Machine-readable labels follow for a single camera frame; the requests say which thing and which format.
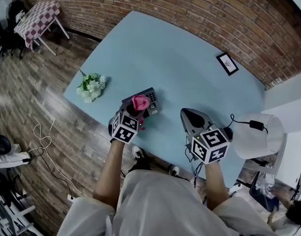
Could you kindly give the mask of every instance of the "gray t-shirt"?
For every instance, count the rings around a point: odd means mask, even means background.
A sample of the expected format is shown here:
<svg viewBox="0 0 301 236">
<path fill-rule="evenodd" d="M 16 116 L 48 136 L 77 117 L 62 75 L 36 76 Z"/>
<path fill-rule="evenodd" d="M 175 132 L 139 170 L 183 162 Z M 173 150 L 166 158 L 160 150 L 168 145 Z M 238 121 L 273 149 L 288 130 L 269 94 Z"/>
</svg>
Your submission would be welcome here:
<svg viewBox="0 0 301 236">
<path fill-rule="evenodd" d="M 92 198 L 77 198 L 58 236 L 275 236 L 243 199 L 210 211 L 193 185 L 154 171 L 127 174 L 117 210 Z"/>
</svg>

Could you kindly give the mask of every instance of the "wooden floor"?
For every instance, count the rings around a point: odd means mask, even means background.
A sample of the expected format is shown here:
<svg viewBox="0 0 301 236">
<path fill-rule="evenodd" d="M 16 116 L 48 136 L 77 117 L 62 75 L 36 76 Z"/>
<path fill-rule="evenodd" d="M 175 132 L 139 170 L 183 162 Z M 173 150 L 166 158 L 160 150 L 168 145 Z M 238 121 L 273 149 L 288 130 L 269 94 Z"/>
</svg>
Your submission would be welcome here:
<svg viewBox="0 0 301 236">
<path fill-rule="evenodd" d="M 0 57 L 0 134 L 28 151 L 39 146 L 32 130 L 40 123 L 42 136 L 53 139 L 48 148 L 50 156 L 77 188 L 91 196 L 110 147 L 110 137 L 106 127 L 69 103 L 63 93 L 99 43 L 76 34 L 70 36 L 70 40 L 66 39 L 59 29 L 45 36 L 57 56 L 41 46 L 35 53 L 26 50 L 22 60 L 17 51 L 14 56 Z M 60 177 L 45 154 L 43 158 Z M 167 171 L 169 164 L 152 159 L 153 168 Z M 133 165 L 130 147 L 125 147 L 123 172 Z M 21 177 L 17 184 L 28 193 L 27 201 L 36 206 L 33 214 L 36 227 L 44 235 L 56 235 L 70 207 L 66 184 L 51 175 L 40 157 L 17 167 L 16 171 Z M 189 173 L 183 176 L 192 177 Z M 249 181 L 251 177 L 243 174 L 242 179 Z M 197 185 L 203 198 L 204 181 L 199 180 Z M 81 196 L 75 189 L 72 191 Z"/>
</svg>

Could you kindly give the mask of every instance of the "black pants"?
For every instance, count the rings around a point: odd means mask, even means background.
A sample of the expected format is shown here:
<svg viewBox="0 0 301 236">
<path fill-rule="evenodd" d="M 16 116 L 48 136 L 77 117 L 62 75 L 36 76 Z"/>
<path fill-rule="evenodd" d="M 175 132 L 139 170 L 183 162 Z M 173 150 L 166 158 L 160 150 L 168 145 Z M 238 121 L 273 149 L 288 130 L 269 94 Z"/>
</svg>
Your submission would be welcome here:
<svg viewBox="0 0 301 236">
<path fill-rule="evenodd" d="M 136 164 L 129 170 L 129 172 L 134 171 L 134 170 L 148 170 L 148 171 L 150 171 L 151 168 L 150 168 L 150 162 L 149 162 L 148 158 L 145 157 L 143 159 L 137 160 Z M 175 177 L 189 181 L 188 179 L 183 178 L 183 177 L 179 177 L 179 176 L 175 176 Z"/>
</svg>

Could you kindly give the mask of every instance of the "white cylindrical container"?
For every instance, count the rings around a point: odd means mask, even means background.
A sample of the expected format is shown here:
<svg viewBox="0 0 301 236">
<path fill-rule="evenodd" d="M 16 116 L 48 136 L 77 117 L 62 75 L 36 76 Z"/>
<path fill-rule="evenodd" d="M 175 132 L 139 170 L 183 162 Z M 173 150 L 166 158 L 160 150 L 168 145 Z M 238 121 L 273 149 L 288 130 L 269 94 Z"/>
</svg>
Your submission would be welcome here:
<svg viewBox="0 0 301 236">
<path fill-rule="evenodd" d="M 234 122 L 232 144 L 239 157 L 251 159 L 277 153 L 283 143 L 284 133 L 278 117 L 267 114 L 247 114 L 236 121 L 259 121 L 266 130 L 251 128 L 249 124 Z"/>
</svg>

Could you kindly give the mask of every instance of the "sneaker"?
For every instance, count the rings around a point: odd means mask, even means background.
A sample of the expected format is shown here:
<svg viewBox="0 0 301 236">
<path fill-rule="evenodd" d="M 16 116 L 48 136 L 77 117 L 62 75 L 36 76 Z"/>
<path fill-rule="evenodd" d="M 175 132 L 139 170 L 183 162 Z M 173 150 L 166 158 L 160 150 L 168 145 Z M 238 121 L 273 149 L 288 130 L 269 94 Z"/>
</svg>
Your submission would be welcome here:
<svg viewBox="0 0 301 236">
<path fill-rule="evenodd" d="M 171 169 L 169 170 L 169 175 L 173 177 L 177 177 L 180 174 L 180 168 L 177 166 L 172 165 Z"/>
<path fill-rule="evenodd" d="M 145 158 L 144 150 L 138 146 L 132 147 L 132 153 L 133 153 L 133 157 L 135 158 L 135 160 L 141 160 L 141 159 Z"/>
</svg>

